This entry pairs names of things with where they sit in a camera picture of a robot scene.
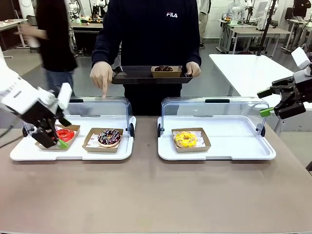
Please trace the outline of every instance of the black pants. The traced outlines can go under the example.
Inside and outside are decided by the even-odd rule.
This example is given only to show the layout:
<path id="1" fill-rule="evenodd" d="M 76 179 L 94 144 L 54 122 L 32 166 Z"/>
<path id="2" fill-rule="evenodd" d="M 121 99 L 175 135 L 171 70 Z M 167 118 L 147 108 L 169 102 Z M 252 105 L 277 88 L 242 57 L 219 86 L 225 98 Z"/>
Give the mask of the black pants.
<path id="1" fill-rule="evenodd" d="M 181 84 L 130 84 L 124 87 L 134 116 L 161 116 L 161 102 L 165 98 L 180 97 L 182 89 Z"/>

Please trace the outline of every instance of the fila logo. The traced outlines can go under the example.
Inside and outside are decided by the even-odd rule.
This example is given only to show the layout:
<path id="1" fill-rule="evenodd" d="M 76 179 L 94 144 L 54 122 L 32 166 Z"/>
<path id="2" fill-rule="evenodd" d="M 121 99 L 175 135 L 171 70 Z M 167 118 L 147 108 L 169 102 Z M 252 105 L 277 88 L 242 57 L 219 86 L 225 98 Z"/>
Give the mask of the fila logo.
<path id="1" fill-rule="evenodd" d="M 167 16 L 177 18 L 177 13 L 173 14 L 172 12 L 167 12 Z"/>

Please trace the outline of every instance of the cardboard box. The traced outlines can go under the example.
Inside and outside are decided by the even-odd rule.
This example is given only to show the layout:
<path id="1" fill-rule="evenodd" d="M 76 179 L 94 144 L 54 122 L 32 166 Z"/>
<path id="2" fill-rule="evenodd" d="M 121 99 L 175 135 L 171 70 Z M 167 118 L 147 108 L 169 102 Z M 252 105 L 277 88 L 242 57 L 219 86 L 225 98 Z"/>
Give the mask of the cardboard box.
<path id="1" fill-rule="evenodd" d="M 79 134 L 80 125 L 70 125 L 70 126 L 64 127 L 63 125 L 56 124 L 55 126 L 56 127 L 60 127 L 60 128 L 64 128 L 64 129 L 70 129 L 70 130 L 73 130 L 73 131 L 76 132 L 74 137 L 70 141 L 67 142 L 67 144 L 68 144 L 68 148 L 67 149 L 61 149 L 58 146 L 52 146 L 52 147 L 47 149 L 43 145 L 41 145 L 39 142 L 36 142 L 35 145 L 37 145 L 42 150 L 63 150 L 63 151 L 68 150 L 70 148 L 70 146 L 73 144 L 73 142 L 76 139 L 76 137 L 78 136 L 78 134 Z"/>
<path id="2" fill-rule="evenodd" d="M 156 72 L 155 69 L 159 67 L 152 67 L 151 71 L 153 74 L 154 78 L 176 78 L 176 77 L 181 77 L 181 73 L 182 73 L 182 67 L 181 66 L 170 66 L 173 71 L 171 72 Z"/>
<path id="3" fill-rule="evenodd" d="M 99 147 L 99 148 L 92 148 L 92 147 L 87 147 L 87 144 L 92 136 L 92 134 L 95 134 L 95 135 L 98 135 L 100 134 L 101 132 L 103 132 L 104 130 L 107 130 L 107 129 L 111 129 L 111 128 L 91 128 L 90 132 L 88 133 L 86 139 L 84 140 L 84 143 L 83 143 L 83 149 L 85 149 L 86 151 L 88 152 L 108 152 L 108 153 L 116 153 L 117 150 L 118 150 L 118 146 L 119 144 L 117 144 L 116 146 L 112 147 L 112 148 L 105 148 L 105 147 Z M 120 138 L 120 141 L 122 139 L 122 134 L 123 134 L 123 129 L 120 129 L 120 128 L 115 128 L 116 130 L 119 131 L 120 135 L 121 135 L 121 138 Z"/>
<path id="4" fill-rule="evenodd" d="M 211 147 L 210 141 L 202 128 L 178 128 L 178 129 L 172 129 L 172 139 L 175 144 L 176 151 L 178 153 L 190 153 L 190 152 L 205 152 L 208 151 Z M 194 147 L 194 148 L 180 148 L 176 145 L 174 132 L 201 132 L 201 137 L 204 140 L 205 147 Z"/>

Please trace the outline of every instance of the red frosted donut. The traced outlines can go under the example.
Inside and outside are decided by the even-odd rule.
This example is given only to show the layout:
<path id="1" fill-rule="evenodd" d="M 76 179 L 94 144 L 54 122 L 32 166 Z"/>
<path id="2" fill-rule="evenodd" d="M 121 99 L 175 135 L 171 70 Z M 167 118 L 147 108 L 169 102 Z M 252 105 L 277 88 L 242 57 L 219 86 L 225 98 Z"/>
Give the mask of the red frosted donut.
<path id="1" fill-rule="evenodd" d="M 70 129 L 60 129 L 60 130 L 57 130 L 57 135 L 59 139 L 61 139 L 62 141 L 68 142 L 71 139 L 73 139 L 75 133 L 73 130 L 70 130 Z"/>

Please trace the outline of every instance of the white serving tray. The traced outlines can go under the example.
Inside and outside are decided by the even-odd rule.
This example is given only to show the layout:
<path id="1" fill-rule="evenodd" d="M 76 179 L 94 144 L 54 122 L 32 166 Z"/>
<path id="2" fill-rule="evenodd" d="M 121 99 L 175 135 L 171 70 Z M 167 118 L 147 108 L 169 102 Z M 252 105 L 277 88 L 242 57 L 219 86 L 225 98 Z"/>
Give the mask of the white serving tray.
<path id="1" fill-rule="evenodd" d="M 203 128 L 211 148 L 206 152 L 178 153 L 172 129 Z M 271 160 L 276 156 L 269 142 L 255 131 L 245 116 L 184 117 L 165 116 L 164 133 L 158 138 L 158 154 L 165 160 Z"/>
<path id="2" fill-rule="evenodd" d="M 125 129 L 127 128 L 126 116 L 100 116 L 81 117 L 66 116 L 74 125 L 80 125 L 80 132 L 71 147 L 67 151 L 41 150 L 35 143 L 36 140 L 28 136 L 12 150 L 10 157 L 15 161 L 38 161 L 59 159 L 80 160 L 123 160 L 132 153 L 134 142 Z M 131 117 L 130 123 L 136 126 L 136 118 Z M 91 128 L 122 128 L 124 129 L 117 153 L 87 152 L 83 149 L 83 143 Z"/>

